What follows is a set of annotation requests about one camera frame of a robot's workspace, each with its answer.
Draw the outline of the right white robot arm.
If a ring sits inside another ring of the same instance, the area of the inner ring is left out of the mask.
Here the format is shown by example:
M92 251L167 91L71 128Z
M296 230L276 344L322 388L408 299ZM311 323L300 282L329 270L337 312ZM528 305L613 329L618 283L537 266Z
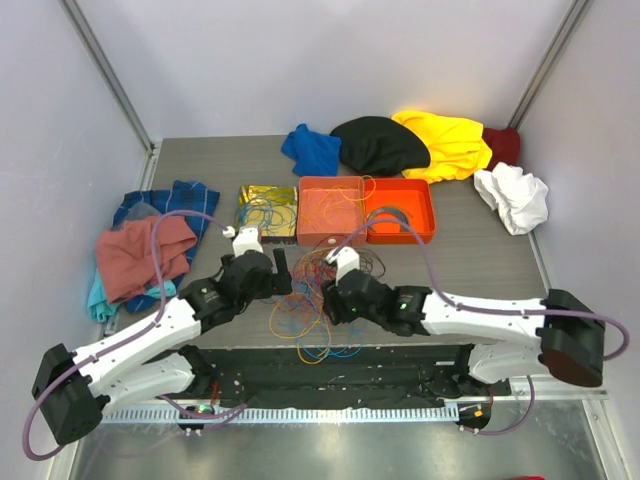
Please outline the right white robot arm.
M519 301L440 296L429 287L391 288L352 270L324 282L322 294L334 325L366 319L402 337L478 338L451 371L453 386L465 395L523 375L550 374L586 388L603 383L605 324L565 290Z

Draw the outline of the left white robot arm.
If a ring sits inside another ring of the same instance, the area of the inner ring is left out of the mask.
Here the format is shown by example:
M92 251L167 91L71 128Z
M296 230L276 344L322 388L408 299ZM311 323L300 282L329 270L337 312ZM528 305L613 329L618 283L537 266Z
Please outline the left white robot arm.
M58 446L80 440L104 416L162 394L205 397L215 370L191 340L231 322L254 300L291 291L285 252L249 250L222 258L219 276L195 280L149 316L93 344L43 355L32 387Z

